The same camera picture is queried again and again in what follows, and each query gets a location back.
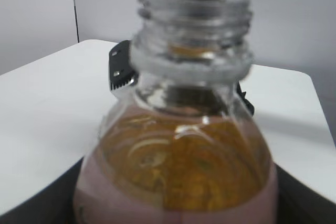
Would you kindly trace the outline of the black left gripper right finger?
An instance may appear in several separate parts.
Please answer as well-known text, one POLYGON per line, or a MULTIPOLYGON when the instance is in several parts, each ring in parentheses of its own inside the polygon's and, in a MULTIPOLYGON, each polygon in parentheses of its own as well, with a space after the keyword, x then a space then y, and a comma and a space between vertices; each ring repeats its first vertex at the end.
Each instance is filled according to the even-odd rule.
POLYGON ((278 175, 277 223, 335 223, 335 203, 295 179, 281 167, 278 175))

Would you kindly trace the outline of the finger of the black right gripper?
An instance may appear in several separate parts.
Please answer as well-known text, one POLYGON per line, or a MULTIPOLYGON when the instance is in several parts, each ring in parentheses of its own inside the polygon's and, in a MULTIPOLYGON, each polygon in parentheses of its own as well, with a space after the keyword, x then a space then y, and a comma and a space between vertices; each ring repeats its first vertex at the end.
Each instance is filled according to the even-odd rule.
POLYGON ((235 87, 235 94, 237 99, 240 101, 244 110, 250 115, 254 116, 255 107, 254 105, 246 98, 246 92, 241 89, 240 83, 238 82, 235 87))
POLYGON ((109 85, 113 95, 124 95, 138 84, 139 74, 129 63, 130 41, 124 40, 109 52, 109 85))

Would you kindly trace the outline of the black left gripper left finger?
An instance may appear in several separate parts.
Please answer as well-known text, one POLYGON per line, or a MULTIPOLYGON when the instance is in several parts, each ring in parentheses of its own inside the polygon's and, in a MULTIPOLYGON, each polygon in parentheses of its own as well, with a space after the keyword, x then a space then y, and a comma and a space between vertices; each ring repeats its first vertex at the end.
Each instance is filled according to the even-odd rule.
POLYGON ((45 189, 1 215, 1 223, 76 223, 72 207, 82 160, 45 189))

